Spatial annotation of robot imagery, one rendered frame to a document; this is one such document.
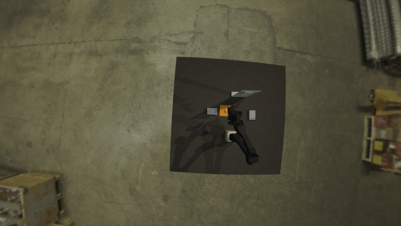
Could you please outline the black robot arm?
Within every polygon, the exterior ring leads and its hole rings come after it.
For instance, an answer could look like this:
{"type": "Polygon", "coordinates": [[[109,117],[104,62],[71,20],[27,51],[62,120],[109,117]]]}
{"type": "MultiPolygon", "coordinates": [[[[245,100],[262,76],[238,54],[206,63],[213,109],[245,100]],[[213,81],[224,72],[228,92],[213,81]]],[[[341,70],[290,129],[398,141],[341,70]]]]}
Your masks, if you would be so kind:
{"type": "Polygon", "coordinates": [[[240,146],[241,150],[246,155],[247,164],[252,165],[258,162],[258,154],[256,153],[255,148],[250,142],[249,137],[246,134],[246,127],[242,120],[242,112],[241,111],[233,111],[232,112],[232,120],[231,123],[237,133],[230,133],[229,140],[231,142],[236,142],[240,146]],[[241,124],[240,124],[241,123],[241,124]],[[242,140],[241,140],[242,138],[242,140]]]}

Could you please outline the orange flat square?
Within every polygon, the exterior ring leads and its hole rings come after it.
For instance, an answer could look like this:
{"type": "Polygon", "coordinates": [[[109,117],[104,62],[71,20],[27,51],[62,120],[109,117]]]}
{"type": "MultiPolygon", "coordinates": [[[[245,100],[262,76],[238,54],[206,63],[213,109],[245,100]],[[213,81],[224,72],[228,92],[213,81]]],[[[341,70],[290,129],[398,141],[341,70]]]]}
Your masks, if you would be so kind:
{"type": "Polygon", "coordinates": [[[219,114],[219,116],[228,116],[228,107],[230,107],[230,106],[228,106],[228,105],[220,105],[220,114],[219,114]],[[225,110],[227,112],[225,112],[225,110]]]}

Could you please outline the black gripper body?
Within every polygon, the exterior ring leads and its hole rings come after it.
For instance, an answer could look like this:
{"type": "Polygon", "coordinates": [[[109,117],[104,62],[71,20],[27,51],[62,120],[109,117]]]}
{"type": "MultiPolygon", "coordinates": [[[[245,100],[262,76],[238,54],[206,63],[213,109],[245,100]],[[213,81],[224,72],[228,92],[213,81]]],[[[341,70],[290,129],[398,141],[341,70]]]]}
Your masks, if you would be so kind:
{"type": "Polygon", "coordinates": [[[228,121],[228,124],[229,124],[229,125],[232,125],[231,120],[232,120],[232,112],[233,112],[233,111],[235,111],[235,106],[228,107],[229,120],[230,120],[230,121],[228,121]]]}

